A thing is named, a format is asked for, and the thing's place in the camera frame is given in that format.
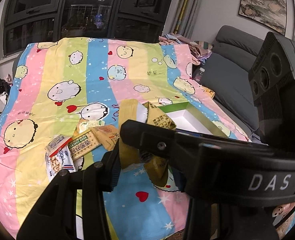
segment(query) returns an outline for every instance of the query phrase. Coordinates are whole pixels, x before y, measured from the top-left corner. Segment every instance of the metal bolt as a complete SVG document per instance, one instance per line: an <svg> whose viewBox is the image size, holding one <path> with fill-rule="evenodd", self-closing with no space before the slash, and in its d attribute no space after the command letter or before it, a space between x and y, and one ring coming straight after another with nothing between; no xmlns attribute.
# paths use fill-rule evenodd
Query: metal bolt
<svg viewBox="0 0 295 240"><path fill-rule="evenodd" d="M59 171L59 174L60 174L60 176L65 176L65 175L67 175L69 172L68 172L68 170L67 169L62 169L62 170L60 170Z"/></svg>
<svg viewBox="0 0 295 240"><path fill-rule="evenodd" d="M159 142L157 144L157 148L160 150L160 151L164 151L166 149L166 144L164 142Z"/></svg>
<svg viewBox="0 0 295 240"><path fill-rule="evenodd" d="M101 167L103 167L103 162L95 162L95 163L93 163L93 165L95 168L101 168Z"/></svg>

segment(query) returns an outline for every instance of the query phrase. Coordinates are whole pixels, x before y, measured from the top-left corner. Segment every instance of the sofa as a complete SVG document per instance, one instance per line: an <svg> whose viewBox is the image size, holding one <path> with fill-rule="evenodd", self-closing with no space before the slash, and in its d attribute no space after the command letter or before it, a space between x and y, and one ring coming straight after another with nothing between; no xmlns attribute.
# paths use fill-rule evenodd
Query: sofa
<svg viewBox="0 0 295 240"><path fill-rule="evenodd" d="M232 26L219 30L212 55L205 65L193 70L193 78L215 91L220 108L250 136L258 132L258 113L254 106L248 71L261 49L263 40Z"/></svg>

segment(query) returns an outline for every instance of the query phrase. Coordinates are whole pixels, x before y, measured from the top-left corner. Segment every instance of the bed sheet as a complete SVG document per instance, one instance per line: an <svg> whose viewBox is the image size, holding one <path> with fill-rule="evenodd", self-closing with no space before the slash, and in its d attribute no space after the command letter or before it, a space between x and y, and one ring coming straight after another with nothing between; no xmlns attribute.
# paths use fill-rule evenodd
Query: bed sheet
<svg viewBox="0 0 295 240"><path fill-rule="evenodd" d="M58 134L72 136L81 117L117 127L123 99L156 105L189 101L230 138L248 140L191 79L188 45L64 38L29 44L18 65L0 117L0 221L13 237L49 184L46 144ZM75 163L77 170L104 153L102 146L96 148ZM166 187L158 188L143 166L122 171L118 186L104 199L113 240L162 239L185 226L189 198L177 191L170 172Z"/></svg>

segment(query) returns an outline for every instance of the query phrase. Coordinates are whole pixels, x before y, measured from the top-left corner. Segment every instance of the curtain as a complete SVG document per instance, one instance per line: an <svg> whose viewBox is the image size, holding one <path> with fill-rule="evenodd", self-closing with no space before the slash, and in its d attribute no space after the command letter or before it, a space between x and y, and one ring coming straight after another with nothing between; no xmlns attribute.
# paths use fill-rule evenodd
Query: curtain
<svg viewBox="0 0 295 240"><path fill-rule="evenodd" d="M195 26L196 19L200 10L201 0L188 0L185 8L184 0L180 0L175 18L171 26L171 32L174 32L175 27L179 25L177 34L181 34L184 37L191 38L192 32ZM180 13L183 12L182 20L179 20Z"/></svg>

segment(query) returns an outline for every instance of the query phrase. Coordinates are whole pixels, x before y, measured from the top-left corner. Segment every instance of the cardboard box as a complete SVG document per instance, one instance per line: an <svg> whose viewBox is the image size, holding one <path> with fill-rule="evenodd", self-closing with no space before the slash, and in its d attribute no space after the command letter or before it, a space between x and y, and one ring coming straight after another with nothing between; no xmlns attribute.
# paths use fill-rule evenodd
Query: cardboard box
<svg viewBox="0 0 295 240"><path fill-rule="evenodd" d="M175 122L178 129L226 137L220 128L189 102L159 108Z"/></svg>

